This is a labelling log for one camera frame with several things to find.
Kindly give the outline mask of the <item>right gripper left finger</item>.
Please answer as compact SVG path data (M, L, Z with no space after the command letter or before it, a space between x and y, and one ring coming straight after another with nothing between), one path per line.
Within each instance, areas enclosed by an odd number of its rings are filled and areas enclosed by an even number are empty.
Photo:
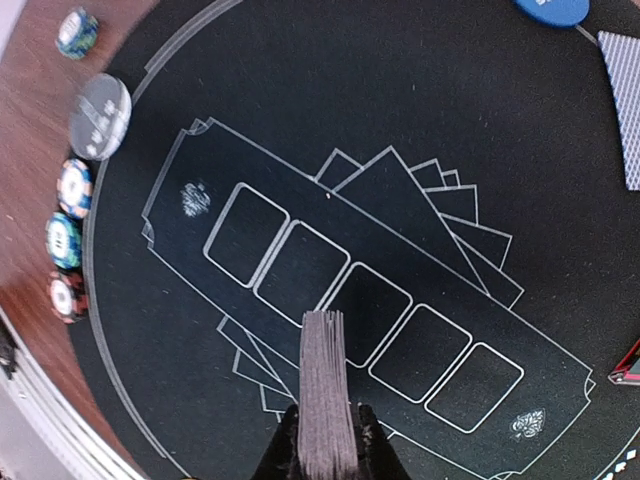
M299 409L292 404L284 413L251 480L302 479L297 456Z

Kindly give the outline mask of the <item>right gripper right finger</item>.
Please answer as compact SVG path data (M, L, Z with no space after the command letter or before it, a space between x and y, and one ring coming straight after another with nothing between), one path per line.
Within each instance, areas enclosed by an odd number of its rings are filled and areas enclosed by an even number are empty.
M405 469L372 407L352 404L358 456L357 479L404 479Z

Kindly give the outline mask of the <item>grey card deck box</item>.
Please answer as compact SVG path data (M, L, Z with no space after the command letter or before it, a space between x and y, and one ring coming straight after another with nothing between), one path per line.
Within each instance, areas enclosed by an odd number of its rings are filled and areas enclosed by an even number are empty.
M355 479L358 453L339 311L308 311L303 316L298 405L297 455L303 476Z

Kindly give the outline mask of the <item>triangular all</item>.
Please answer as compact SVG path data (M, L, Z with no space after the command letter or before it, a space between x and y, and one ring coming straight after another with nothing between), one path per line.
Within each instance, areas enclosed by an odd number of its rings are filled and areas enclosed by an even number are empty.
M637 340L631 350L608 375L608 379L614 385L638 386L640 384L639 366L640 340Z

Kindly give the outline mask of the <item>orange chip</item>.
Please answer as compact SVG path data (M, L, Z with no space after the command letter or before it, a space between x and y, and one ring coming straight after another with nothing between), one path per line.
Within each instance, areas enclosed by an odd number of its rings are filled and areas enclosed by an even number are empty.
M52 271L49 275L48 291L52 311L64 323L73 324L87 317L88 296L81 274Z

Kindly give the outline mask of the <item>blue white chip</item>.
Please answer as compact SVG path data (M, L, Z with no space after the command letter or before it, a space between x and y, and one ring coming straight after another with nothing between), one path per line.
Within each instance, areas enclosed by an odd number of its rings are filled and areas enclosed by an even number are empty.
M83 220L91 210L93 181L89 167L81 160L66 160L56 184L59 207L71 218Z

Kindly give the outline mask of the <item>clear dealer button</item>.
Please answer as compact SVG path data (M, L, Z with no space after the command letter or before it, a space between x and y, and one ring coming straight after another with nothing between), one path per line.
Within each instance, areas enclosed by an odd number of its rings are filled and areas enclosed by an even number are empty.
M126 85L107 73L94 76L76 96L70 117L70 144L81 158L109 159L127 133L132 99Z

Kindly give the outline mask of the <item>card dealt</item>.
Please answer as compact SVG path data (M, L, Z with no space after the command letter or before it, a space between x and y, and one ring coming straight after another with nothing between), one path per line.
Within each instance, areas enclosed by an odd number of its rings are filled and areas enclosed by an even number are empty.
M629 191L639 190L639 39L608 31L598 43L609 75Z

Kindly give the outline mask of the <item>blue small blind button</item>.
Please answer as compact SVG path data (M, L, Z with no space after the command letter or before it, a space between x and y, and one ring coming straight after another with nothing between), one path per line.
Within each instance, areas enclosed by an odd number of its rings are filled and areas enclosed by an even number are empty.
M589 0L514 0L530 18L551 27L572 28L589 13Z

